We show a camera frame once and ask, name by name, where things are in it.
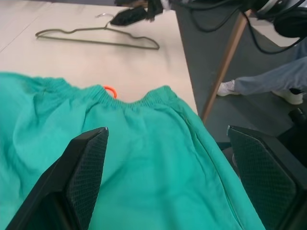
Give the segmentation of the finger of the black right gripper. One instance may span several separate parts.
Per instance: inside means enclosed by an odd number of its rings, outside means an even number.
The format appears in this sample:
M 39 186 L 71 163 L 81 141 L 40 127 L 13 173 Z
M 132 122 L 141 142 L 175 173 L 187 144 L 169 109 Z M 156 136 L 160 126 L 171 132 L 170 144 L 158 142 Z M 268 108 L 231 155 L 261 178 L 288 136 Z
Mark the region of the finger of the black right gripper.
M 136 7 L 120 11 L 110 22 L 115 26 L 128 26 L 139 21 L 145 20 L 147 11 L 142 7 Z

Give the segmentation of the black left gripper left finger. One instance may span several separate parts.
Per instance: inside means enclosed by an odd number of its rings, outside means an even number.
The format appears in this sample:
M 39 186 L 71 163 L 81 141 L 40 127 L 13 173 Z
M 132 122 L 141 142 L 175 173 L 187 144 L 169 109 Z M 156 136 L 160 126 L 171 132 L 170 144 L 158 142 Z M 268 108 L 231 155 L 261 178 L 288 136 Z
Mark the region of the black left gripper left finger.
M 109 131 L 73 138 L 40 176 L 5 230 L 88 230 L 102 181 Z

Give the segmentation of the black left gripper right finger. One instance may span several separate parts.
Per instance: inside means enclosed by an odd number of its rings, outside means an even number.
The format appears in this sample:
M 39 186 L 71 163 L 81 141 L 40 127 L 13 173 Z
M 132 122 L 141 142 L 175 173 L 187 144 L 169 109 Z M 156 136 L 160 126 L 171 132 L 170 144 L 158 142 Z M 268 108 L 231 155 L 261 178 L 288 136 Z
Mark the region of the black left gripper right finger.
M 307 168 L 275 137 L 229 126 L 238 173 L 266 230 L 307 230 Z

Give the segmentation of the green elastic-waist shorts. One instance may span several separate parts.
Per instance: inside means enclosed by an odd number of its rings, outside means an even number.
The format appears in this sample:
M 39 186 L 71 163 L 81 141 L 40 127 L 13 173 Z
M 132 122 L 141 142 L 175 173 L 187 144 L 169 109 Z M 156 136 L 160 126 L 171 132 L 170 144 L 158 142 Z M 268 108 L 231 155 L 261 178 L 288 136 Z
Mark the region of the green elastic-waist shorts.
M 168 86 L 125 103 L 100 85 L 0 72 L 0 230 L 83 132 L 109 137 L 91 230 L 265 230 L 197 114 Z

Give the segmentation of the black chair caster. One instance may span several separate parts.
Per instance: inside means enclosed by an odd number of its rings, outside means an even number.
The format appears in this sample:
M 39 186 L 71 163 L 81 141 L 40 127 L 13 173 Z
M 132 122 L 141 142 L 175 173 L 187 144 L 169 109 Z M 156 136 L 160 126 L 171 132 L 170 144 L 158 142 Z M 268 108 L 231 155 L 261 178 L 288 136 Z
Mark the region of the black chair caster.
M 301 108 L 296 108 L 288 113 L 288 116 L 291 118 L 292 122 L 297 127 L 307 126 L 307 115 Z

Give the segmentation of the white sneaker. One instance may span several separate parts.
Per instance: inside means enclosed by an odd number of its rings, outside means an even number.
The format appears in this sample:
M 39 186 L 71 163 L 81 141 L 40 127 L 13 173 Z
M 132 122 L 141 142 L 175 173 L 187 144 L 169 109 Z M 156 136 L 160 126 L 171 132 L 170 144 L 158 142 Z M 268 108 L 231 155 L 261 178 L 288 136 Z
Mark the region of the white sneaker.
M 235 81 L 222 82 L 218 88 L 217 96 L 240 95 L 235 91 Z
M 283 90 L 283 91 L 272 91 L 273 94 L 281 97 L 287 103 L 292 105 L 300 105 L 303 103 L 303 95 L 305 94 L 302 91 L 295 91 L 293 93 L 291 90 Z

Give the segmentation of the wooden table leg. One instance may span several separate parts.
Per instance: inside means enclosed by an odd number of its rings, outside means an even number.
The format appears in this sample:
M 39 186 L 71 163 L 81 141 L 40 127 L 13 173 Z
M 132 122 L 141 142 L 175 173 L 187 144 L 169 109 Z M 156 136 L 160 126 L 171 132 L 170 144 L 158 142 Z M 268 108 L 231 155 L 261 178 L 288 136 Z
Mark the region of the wooden table leg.
M 232 29 L 231 36 L 228 39 L 225 52 L 223 54 L 223 58 L 221 59 L 220 66 L 218 68 L 218 72 L 215 78 L 215 82 L 211 88 L 211 92 L 207 98 L 207 101 L 205 103 L 201 119 L 203 124 L 205 124 L 215 101 L 215 98 L 217 96 L 217 92 L 219 89 L 220 84 L 224 80 L 226 73 L 228 71 L 228 68 L 230 66 L 230 63 L 232 61 L 232 58 L 236 52 L 237 46 L 240 42 L 241 36 L 245 30 L 247 21 L 245 19 L 244 14 L 240 13 L 237 17 L 236 23 Z

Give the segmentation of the person's leg in blue jeans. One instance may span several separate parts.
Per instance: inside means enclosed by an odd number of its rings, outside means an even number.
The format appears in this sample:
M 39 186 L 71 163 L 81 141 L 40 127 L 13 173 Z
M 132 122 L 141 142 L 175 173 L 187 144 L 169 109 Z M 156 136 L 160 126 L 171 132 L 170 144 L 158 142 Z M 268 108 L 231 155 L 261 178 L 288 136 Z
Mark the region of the person's leg in blue jeans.
M 296 46 L 292 61 L 257 76 L 234 80 L 234 90 L 241 95 L 289 89 L 307 89 L 307 38 Z

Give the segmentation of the black bag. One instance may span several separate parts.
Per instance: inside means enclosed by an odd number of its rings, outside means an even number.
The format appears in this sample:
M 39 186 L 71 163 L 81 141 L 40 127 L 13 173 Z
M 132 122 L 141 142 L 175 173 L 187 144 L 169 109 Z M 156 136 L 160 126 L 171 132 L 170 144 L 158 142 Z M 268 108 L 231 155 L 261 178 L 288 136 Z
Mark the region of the black bag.
M 279 35 L 287 38 L 307 37 L 307 8 L 298 7 L 276 17 L 273 26 Z

